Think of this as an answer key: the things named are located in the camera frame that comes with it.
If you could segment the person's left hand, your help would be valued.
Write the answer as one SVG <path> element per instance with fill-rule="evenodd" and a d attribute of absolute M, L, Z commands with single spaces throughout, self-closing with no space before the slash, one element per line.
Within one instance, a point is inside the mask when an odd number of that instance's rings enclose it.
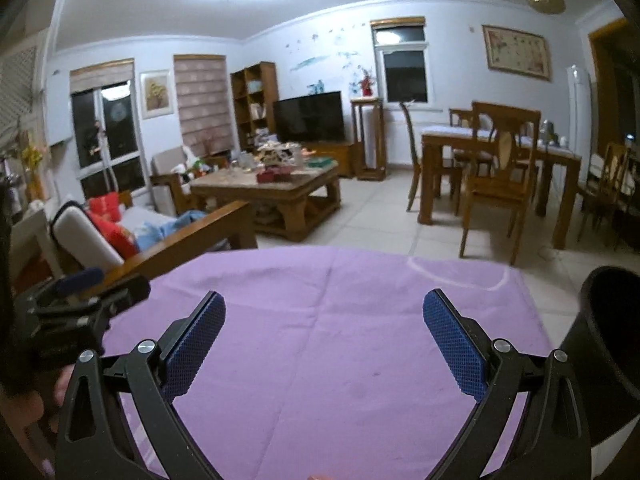
<path fill-rule="evenodd" d="M 56 376 L 54 386 L 48 392 L 57 408 L 64 403 L 73 371 L 73 365 L 62 368 Z M 42 419 L 44 403 L 37 391 L 10 396 L 1 390 L 1 414 L 12 429 L 23 430 Z"/>

